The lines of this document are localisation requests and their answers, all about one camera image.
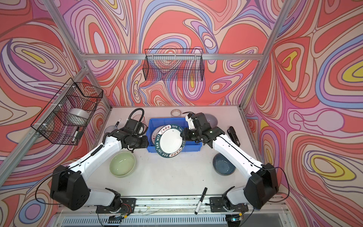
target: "blue plastic bin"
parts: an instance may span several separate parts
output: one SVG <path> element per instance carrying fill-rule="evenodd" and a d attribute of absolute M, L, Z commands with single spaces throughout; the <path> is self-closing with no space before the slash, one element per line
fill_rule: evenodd
<path fill-rule="evenodd" d="M 172 117 L 172 118 L 152 118 L 149 120 L 149 128 L 147 129 L 146 135 L 149 141 L 149 146 L 147 150 L 150 153 L 156 153 L 155 146 L 152 145 L 151 142 L 151 134 L 152 132 L 159 126 L 162 125 L 179 125 L 182 128 L 188 127 L 188 122 L 185 120 L 184 117 Z M 200 151 L 202 147 L 202 143 L 196 143 L 194 141 L 187 141 L 182 152 L 189 152 L 189 151 Z"/>

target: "swirling pattern backdrop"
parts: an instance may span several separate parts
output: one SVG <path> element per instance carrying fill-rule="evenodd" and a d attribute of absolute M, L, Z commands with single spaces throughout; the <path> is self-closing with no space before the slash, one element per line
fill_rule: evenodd
<path fill-rule="evenodd" d="M 72 0 L 58 8 L 85 53 L 143 53 L 171 42 L 205 53 L 246 47 L 262 53 L 281 6 L 280 0 Z"/>
<path fill-rule="evenodd" d="M 53 95 L 80 70 L 41 0 L 0 1 L 0 164 L 26 135 Z M 78 146 L 40 137 L 0 188 L 0 226 L 46 226 L 57 206 L 34 199 L 38 184 L 59 164 L 86 154 L 99 133 L 101 103 Z M 49 181 L 38 197 L 51 202 Z"/>
<path fill-rule="evenodd" d="M 298 0 L 244 106 L 297 226 L 363 226 L 362 31 L 362 1 Z"/>
<path fill-rule="evenodd" d="M 257 61 L 218 60 L 203 81 L 145 81 L 142 61 L 90 60 L 113 106 L 238 105 Z"/>
<path fill-rule="evenodd" d="M 262 53 L 282 1 L 61 2 L 85 53 L 144 53 L 202 48 L 204 53 Z M 238 105 L 257 61 L 206 61 L 203 82 L 144 81 L 142 61 L 89 61 L 112 105 Z"/>

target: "marker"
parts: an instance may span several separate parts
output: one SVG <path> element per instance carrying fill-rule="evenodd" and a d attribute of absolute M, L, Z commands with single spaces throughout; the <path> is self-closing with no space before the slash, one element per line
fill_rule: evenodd
<path fill-rule="evenodd" d="M 117 121 L 117 123 L 115 124 L 115 126 L 117 127 L 118 126 L 118 124 L 120 123 L 120 121 L 121 121 L 121 118 Z"/>
<path fill-rule="evenodd" d="M 200 206 L 202 205 L 202 202 L 203 202 L 204 196 L 205 196 L 205 194 L 206 194 L 206 192 L 207 192 L 207 189 L 208 189 L 208 188 L 204 188 L 203 194 L 202 194 L 202 196 L 201 196 L 201 198 L 200 198 L 200 200 L 199 200 L 199 202 L 198 202 L 198 206 L 197 206 L 197 208 L 196 208 L 196 209 L 195 209 L 195 211 L 194 211 L 194 213 L 195 213 L 195 214 L 198 214 L 198 211 L 199 211 L 199 209 L 200 209 Z"/>
<path fill-rule="evenodd" d="M 74 133 L 74 136 L 73 136 L 72 142 L 75 142 L 75 141 L 76 141 L 76 136 L 77 136 L 77 134 L 78 134 L 78 131 L 79 131 L 79 127 L 77 127 L 76 132 Z"/>

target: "wall-mounted basket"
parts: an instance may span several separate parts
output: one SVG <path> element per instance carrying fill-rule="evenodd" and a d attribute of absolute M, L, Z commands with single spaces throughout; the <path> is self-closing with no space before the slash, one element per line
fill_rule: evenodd
<path fill-rule="evenodd" d="M 69 80 L 52 99 L 54 100 L 62 91 L 66 92 L 60 102 L 51 104 L 51 100 L 31 124 L 33 129 L 53 144 L 78 145 L 103 97 L 101 88 L 73 80 L 71 85 L 67 85 L 68 82 Z M 51 106 L 55 107 L 46 119 L 35 123 L 44 110 Z"/>
<path fill-rule="evenodd" d="M 145 49 L 142 67 L 145 80 L 203 81 L 203 50 Z"/>

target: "metal rail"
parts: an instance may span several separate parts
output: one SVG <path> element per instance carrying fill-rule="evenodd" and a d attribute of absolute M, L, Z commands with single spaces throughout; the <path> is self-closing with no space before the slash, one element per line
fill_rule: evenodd
<path fill-rule="evenodd" d="M 75 82 L 80 82 L 86 75 L 87 70 L 82 68 L 76 76 L 74 77 Z M 47 116 L 53 111 L 56 105 L 61 101 L 61 99 L 65 96 L 68 89 L 70 87 L 66 87 L 58 97 L 53 101 L 52 105 L 43 113 L 43 115 L 39 118 L 38 122 L 43 122 Z M 26 136 L 21 140 L 20 143 L 11 151 L 11 153 L 5 158 L 3 163 L 0 166 L 0 187 L 4 184 L 6 179 L 10 176 L 10 174 L 14 171 L 19 162 L 23 159 L 29 149 L 33 146 L 35 141 L 39 137 L 39 133 L 30 127 L 29 132 Z"/>
<path fill-rule="evenodd" d="M 63 19 L 63 16 L 61 15 L 58 7 L 55 5 L 53 0 L 43 0 L 44 5 L 47 7 L 49 14 L 52 16 L 55 24 L 58 26 L 59 32 L 61 34 L 61 36 L 67 41 L 67 43 L 69 44 L 75 58 L 79 61 L 80 65 L 82 65 L 83 67 L 85 67 L 88 72 L 89 72 L 89 77 L 88 79 L 90 80 L 91 84 L 101 88 L 101 86 L 99 85 L 96 77 L 94 76 L 93 72 L 90 70 L 90 68 L 88 67 L 87 61 L 85 61 L 82 56 L 81 56 L 81 50 L 78 47 L 74 37 L 72 36 L 70 30 L 68 29 L 68 26 L 65 22 L 65 20 Z M 102 98 L 106 108 L 108 109 L 108 111 L 111 109 L 111 105 L 108 102 L 107 98 L 104 96 Z"/>
<path fill-rule="evenodd" d="M 193 54 L 175 54 L 177 56 Z M 83 60 L 144 60 L 145 54 L 81 54 Z M 261 60 L 263 54 L 203 54 L 203 60 Z"/>
<path fill-rule="evenodd" d="M 296 0 L 285 0 L 284 4 L 282 5 L 282 8 L 280 10 L 279 15 L 277 16 L 276 22 L 274 24 L 274 27 L 272 28 L 271 34 L 269 38 L 267 39 L 267 43 L 265 45 L 264 51 L 263 51 L 263 57 L 261 61 L 257 64 L 255 72 L 252 75 L 252 78 L 247 85 L 246 92 L 242 97 L 240 108 L 242 108 L 245 105 L 245 102 L 247 101 L 247 97 L 251 95 L 251 92 L 253 91 L 253 88 L 256 85 L 256 82 L 258 78 L 260 77 L 260 74 L 262 73 L 262 70 L 264 68 L 264 65 L 266 64 L 270 52 L 272 50 L 273 45 L 275 44 L 275 41 L 282 29 L 282 26 L 284 25 L 286 18 L 294 5 Z"/>

